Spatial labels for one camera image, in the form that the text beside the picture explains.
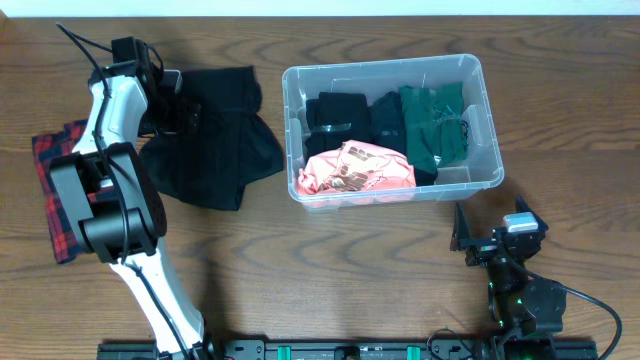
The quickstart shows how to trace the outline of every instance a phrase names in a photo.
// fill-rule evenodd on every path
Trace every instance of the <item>wooden table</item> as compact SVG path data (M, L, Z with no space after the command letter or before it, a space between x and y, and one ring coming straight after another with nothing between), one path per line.
M284 144L281 76L292 65L472 53L485 74L507 178L465 202L476 234L515 194L550 225L529 268L613 306L612 358L640 352L639 18L66 19L108 44L134 35L170 68L255 65L261 116ZM90 359L103 340L153 337L125 284L95 256L56 265L31 136L86 118L90 64L54 19L0 35L0 358ZM102 64L107 54L94 51ZM493 325L487 277L449 252L451 203L307 213L284 173L247 187L239 212L163 196L174 264L218 336L426 338ZM600 351L614 322L569 298L570 336Z

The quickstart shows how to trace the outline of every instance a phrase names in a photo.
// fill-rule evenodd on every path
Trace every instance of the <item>clear plastic container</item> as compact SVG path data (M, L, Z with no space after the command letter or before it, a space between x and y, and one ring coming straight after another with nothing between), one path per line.
M361 93L371 105L399 87L437 88L463 82L463 120L469 123L467 159L438 169L435 185L410 189L300 195L296 192L299 169L304 168L304 142L311 135L306 120L306 100L320 92ZM460 54L416 59L350 64L294 66L282 76L287 146L287 182L291 197L308 210L399 201L462 200L498 186L504 167L493 126L489 98L480 61Z

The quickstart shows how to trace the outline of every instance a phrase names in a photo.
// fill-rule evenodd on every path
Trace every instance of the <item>pink cloth with printed text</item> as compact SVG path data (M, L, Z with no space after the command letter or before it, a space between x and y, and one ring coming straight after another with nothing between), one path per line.
M300 169L301 195L416 187L413 166L397 151L349 140L312 156Z

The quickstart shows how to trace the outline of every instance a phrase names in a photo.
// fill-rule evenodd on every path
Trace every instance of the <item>white background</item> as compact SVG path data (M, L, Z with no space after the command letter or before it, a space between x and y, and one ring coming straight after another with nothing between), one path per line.
M640 0L0 0L25 16L640 15Z

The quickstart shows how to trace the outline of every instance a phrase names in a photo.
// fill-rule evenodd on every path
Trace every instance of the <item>folded clothing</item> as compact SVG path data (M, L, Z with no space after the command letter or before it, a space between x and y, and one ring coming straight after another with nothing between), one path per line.
M151 139L140 158L159 192L185 203L238 210L247 184L283 169L282 149L257 115L262 93L253 67L182 73L182 98L201 106L194 135Z
M467 127L462 83L437 90L400 88L407 137L407 158L415 167L418 186L433 185L438 167L467 157Z
M82 137L86 125L87 120L78 120L65 124L62 132L38 135L31 139L33 162L38 171L38 178L44 193L45 211L47 213L51 244L53 245L53 255L59 264L75 259L76 255L82 254L84 251L73 235L69 218L67 218L67 214L62 208L62 203L49 175L49 168L54 158L71 154L73 147ZM90 194L88 198L91 203L98 203L114 200L116 194L113 188L109 188L105 191Z
M302 195L386 190L416 186L407 158L387 148L350 140L337 150L313 156L300 169Z
M388 92L371 105L369 113L373 143L406 155L407 137L400 94Z
M321 92L307 100L307 125L311 137L305 141L306 158L334 150L348 140L371 143L371 122L363 94Z

